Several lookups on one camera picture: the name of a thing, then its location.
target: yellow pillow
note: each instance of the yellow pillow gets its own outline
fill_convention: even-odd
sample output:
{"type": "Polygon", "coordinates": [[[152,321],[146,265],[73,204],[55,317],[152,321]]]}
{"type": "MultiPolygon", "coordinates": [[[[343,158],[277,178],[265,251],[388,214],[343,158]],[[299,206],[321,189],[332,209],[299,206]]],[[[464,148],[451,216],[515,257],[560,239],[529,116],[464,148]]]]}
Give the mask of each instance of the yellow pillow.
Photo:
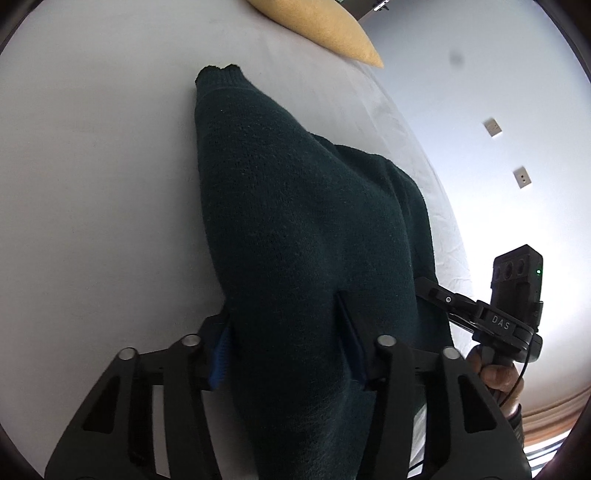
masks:
{"type": "Polygon", "coordinates": [[[384,67],[371,40],[335,0],[248,0],[259,12],[329,50],[384,67]]]}

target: black camera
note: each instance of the black camera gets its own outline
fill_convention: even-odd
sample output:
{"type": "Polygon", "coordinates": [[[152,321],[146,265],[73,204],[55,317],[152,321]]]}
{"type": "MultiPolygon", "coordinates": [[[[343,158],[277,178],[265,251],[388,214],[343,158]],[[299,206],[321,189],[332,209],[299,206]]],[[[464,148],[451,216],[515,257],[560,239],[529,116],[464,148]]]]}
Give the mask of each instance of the black camera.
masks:
{"type": "Polygon", "coordinates": [[[472,332],[472,339],[495,352],[486,363],[509,365],[540,356],[538,335],[543,302],[543,258],[523,245],[495,258],[491,303],[473,301],[453,293],[427,278],[415,280],[418,297],[445,310],[451,322],[472,332]]]}

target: sweater cuff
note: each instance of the sweater cuff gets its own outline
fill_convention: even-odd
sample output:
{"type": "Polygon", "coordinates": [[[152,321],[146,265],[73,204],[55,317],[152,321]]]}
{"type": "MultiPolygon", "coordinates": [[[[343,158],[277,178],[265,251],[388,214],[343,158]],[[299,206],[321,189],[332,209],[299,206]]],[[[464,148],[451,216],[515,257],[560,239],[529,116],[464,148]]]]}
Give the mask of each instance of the sweater cuff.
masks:
{"type": "Polygon", "coordinates": [[[224,69],[215,66],[205,67],[199,72],[195,85],[197,86],[197,102],[208,93],[221,88],[254,89],[252,83],[245,78],[237,65],[228,65],[224,69]]]}

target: white wall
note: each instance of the white wall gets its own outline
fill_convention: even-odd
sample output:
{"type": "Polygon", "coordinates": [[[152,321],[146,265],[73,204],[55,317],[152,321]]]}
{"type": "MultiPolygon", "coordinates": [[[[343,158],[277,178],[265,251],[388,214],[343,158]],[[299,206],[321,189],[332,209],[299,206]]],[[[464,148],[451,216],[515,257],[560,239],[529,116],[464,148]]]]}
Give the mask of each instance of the white wall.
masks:
{"type": "Polygon", "coordinates": [[[389,8],[362,21],[386,65],[376,76],[447,190],[475,297],[490,299],[495,256],[526,243],[544,256],[545,345],[522,402],[547,405],[591,383],[591,85],[532,0],[389,8]]]}

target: silver screw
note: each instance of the silver screw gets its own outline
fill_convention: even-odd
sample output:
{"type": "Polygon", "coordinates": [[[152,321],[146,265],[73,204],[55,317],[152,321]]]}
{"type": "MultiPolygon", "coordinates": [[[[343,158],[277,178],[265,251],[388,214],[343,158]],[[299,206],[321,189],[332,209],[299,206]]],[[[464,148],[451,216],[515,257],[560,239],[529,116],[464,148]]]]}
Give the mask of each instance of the silver screw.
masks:
{"type": "Polygon", "coordinates": [[[201,343],[199,335],[187,335],[181,340],[184,346],[197,346],[201,343]]]}
{"type": "Polygon", "coordinates": [[[391,335],[380,335],[378,337],[378,343],[381,346],[394,346],[396,345],[396,339],[391,335]]]}
{"type": "Polygon", "coordinates": [[[454,347],[448,346],[447,348],[443,349],[443,355],[448,357],[450,360],[457,360],[461,357],[460,352],[458,352],[454,347]]]}
{"type": "Polygon", "coordinates": [[[119,352],[119,358],[121,358],[122,360],[131,360],[133,357],[135,357],[136,353],[137,351],[135,350],[135,348],[131,348],[129,346],[119,352]]]}

